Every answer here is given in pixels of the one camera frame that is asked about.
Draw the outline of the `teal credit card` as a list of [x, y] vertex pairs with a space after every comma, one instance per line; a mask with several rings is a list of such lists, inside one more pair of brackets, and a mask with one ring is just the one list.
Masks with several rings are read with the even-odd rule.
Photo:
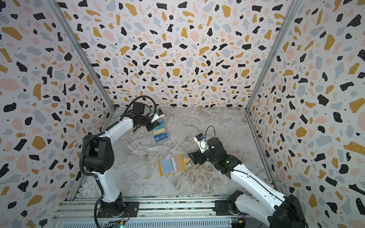
[[153, 131], [158, 131], [164, 128], [165, 120], [159, 122], [160, 124], [153, 129]]

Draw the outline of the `yellow card holder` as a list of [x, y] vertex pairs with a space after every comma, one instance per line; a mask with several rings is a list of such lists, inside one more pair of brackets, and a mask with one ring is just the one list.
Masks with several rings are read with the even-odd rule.
[[170, 175], [186, 170], [186, 164], [191, 159], [184, 159], [182, 155], [176, 155], [158, 162], [159, 172], [161, 176]]

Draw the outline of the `light blue credit card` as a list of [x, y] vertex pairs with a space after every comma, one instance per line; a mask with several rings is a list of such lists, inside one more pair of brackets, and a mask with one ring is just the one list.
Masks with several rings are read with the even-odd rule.
[[160, 161], [160, 168], [162, 176], [169, 175], [177, 171], [174, 158], [168, 158]]

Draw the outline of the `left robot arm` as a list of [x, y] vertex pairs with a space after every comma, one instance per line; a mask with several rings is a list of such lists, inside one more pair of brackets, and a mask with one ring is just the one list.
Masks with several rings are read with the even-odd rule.
[[135, 102], [131, 110], [125, 110], [107, 129], [83, 139], [80, 170], [85, 176], [95, 178], [101, 192], [98, 201], [100, 209], [111, 216], [118, 216], [125, 210], [122, 193], [116, 186], [112, 171], [115, 161], [114, 143], [133, 128], [144, 126], [147, 131], [152, 131], [160, 125], [158, 119], [163, 117], [161, 109], [145, 115], [144, 106], [143, 103]]

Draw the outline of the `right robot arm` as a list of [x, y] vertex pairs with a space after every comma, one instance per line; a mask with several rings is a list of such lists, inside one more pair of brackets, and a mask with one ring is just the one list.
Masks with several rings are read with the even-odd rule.
[[266, 184], [233, 155], [227, 154], [217, 138], [206, 140], [202, 134], [194, 137], [199, 149], [188, 156], [195, 165], [210, 162], [216, 170], [241, 185], [255, 199], [242, 191], [227, 198], [228, 211], [233, 215], [246, 213], [269, 228], [306, 228], [308, 226], [299, 200], [286, 196]]

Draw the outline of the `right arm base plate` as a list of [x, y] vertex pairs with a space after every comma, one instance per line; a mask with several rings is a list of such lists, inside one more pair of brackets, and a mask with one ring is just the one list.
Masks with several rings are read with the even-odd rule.
[[253, 209], [248, 203], [240, 203], [237, 207], [234, 202], [228, 200], [216, 200], [213, 211], [217, 216], [243, 216]]

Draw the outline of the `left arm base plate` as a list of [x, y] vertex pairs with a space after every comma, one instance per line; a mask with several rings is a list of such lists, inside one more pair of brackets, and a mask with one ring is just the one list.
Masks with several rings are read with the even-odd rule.
[[115, 218], [122, 219], [123, 217], [137, 217], [139, 205], [138, 201], [127, 201], [122, 203], [104, 203], [101, 202], [100, 211], [97, 213], [97, 218]]

